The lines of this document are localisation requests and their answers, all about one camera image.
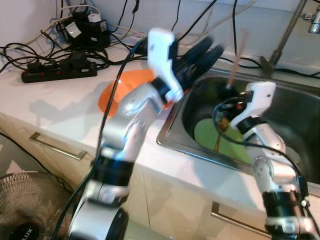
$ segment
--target electric fan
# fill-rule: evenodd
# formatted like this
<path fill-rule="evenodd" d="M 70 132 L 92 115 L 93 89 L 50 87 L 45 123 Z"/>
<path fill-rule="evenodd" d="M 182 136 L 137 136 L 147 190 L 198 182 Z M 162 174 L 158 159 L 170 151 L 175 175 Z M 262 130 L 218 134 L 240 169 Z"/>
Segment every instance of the electric fan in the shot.
<path fill-rule="evenodd" d="M 0 239 L 47 240 L 73 190 L 46 172 L 25 171 L 0 178 Z M 75 206 L 69 208 L 58 235 L 66 236 Z"/>

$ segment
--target drawer handle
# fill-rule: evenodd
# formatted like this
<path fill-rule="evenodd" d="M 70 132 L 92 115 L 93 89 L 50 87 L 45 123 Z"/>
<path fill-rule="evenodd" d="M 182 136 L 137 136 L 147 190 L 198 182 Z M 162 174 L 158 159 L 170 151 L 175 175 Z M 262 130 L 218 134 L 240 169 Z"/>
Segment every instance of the drawer handle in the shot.
<path fill-rule="evenodd" d="M 259 234 L 259 235 L 264 236 L 266 238 L 270 238 L 271 237 L 271 235 L 266 231 L 263 231 L 263 230 L 261 230 L 259 228 L 256 228 L 254 226 L 250 226 L 250 225 L 245 224 L 245 223 L 243 223 L 241 221 L 235 220 L 235 219 L 233 219 L 231 217 L 228 217 L 226 215 L 223 215 L 223 214 L 219 213 L 219 206 L 220 206 L 219 203 L 212 202 L 212 209 L 211 209 L 211 216 L 212 217 L 214 217 L 216 219 L 219 219 L 219 220 L 222 220 L 222 221 L 224 221 L 224 222 L 226 222 L 228 224 L 232 224 L 232 225 L 234 225 L 234 226 L 236 226 L 238 228 L 242 228 L 242 229 L 248 230 L 250 232 L 253 232 L 255 234 Z"/>
<path fill-rule="evenodd" d="M 40 136 L 40 133 L 35 132 L 31 137 L 29 137 L 29 141 L 31 141 L 33 143 L 36 143 L 36 144 L 39 144 L 39 145 L 41 145 L 43 147 L 46 147 L 48 149 L 51 149 L 53 151 L 56 151 L 58 153 L 61 153 L 63 155 L 66 155 L 66 156 L 68 156 L 70 158 L 73 158 L 75 160 L 78 160 L 78 161 L 83 159 L 84 156 L 87 154 L 87 152 L 85 150 L 82 150 L 81 152 L 79 152 L 78 155 L 75 155 L 75 154 L 73 154 L 71 152 L 68 152 L 68 151 L 65 151 L 65 150 L 63 150 L 63 149 L 61 149 L 59 147 L 53 146 L 53 145 L 51 145 L 49 143 L 46 143 L 44 141 L 40 141 L 39 139 L 37 139 L 39 136 Z"/>

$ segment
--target white wall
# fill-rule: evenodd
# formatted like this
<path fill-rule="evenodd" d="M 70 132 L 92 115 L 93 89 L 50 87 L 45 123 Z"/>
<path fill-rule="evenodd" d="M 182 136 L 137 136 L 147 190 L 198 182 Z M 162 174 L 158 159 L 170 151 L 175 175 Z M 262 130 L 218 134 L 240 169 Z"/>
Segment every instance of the white wall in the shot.
<path fill-rule="evenodd" d="M 1 0 L 0 46 L 32 39 L 55 16 L 55 0 Z M 45 46 L 44 39 L 38 42 Z"/>
<path fill-rule="evenodd" d="M 80 0 L 71 1 L 78 4 Z M 102 16 L 110 23 L 116 24 L 123 9 L 125 0 L 93 0 L 102 12 Z M 132 9 L 135 0 L 129 0 L 121 25 L 129 26 L 132 19 Z M 206 8 L 208 2 L 195 0 L 181 0 L 179 21 L 175 31 L 184 33 L 193 21 Z M 305 12 L 314 13 L 318 4 L 308 1 Z M 178 0 L 141 0 L 135 15 L 133 29 L 147 32 L 152 27 L 171 29 L 178 7 Z M 232 11 L 231 4 L 216 3 L 210 23 Z M 244 51 L 247 55 L 270 57 L 277 46 L 282 33 L 287 27 L 293 12 L 261 7 L 251 7 L 236 17 L 238 39 L 240 29 L 249 31 L 248 43 Z M 202 31 L 206 17 L 196 25 L 192 33 Z M 308 33 L 309 23 L 298 20 L 291 37 L 283 51 L 282 61 L 294 62 L 302 65 L 312 65 L 320 68 L 320 35 Z M 233 52 L 232 21 L 229 20 L 213 31 L 216 43 L 223 43 L 227 51 Z"/>

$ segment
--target white countertop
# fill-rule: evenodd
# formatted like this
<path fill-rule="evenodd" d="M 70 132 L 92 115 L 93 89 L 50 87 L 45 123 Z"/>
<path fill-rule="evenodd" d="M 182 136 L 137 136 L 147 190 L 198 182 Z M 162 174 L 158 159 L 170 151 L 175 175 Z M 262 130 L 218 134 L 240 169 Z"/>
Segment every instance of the white countertop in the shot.
<path fill-rule="evenodd" d="M 127 51 L 111 48 L 111 60 L 125 58 Z M 217 68 L 229 68 L 217 63 Z M 145 61 L 130 62 L 125 71 L 146 67 Z M 80 147 L 94 153 L 102 113 L 98 99 L 102 91 L 114 80 L 119 66 L 110 66 L 96 77 L 24 84 L 21 72 L 0 75 L 0 114 L 19 121 L 41 134 Z M 258 74 L 257 70 L 246 73 Z M 319 80 L 297 79 L 292 75 L 277 74 L 278 79 L 290 79 L 312 86 Z M 264 214 L 265 209 L 255 179 L 196 157 L 186 155 L 156 143 L 156 138 L 170 110 L 167 110 L 147 132 L 136 164 L 146 171 L 174 183 L 184 184 L 195 191 L 212 196 L 219 203 L 243 210 Z M 311 212 L 320 223 L 320 198 L 310 196 Z"/>

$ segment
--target sink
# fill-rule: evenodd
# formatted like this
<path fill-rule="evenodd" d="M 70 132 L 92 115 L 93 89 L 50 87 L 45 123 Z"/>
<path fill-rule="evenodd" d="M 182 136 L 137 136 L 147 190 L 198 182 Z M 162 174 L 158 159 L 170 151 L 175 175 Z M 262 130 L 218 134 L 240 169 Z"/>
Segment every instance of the sink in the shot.
<path fill-rule="evenodd" d="M 231 156 L 210 150 L 195 141 L 194 130 L 203 119 L 212 117 L 220 101 L 215 83 L 226 82 L 228 71 L 211 70 L 193 86 L 185 97 L 172 107 L 157 142 L 165 147 L 252 175 L 252 167 Z M 235 88 L 243 92 L 256 81 L 277 84 L 272 105 L 263 116 L 285 144 L 300 156 L 300 170 L 309 183 L 320 184 L 320 98 L 319 88 L 248 74 L 237 74 Z"/>

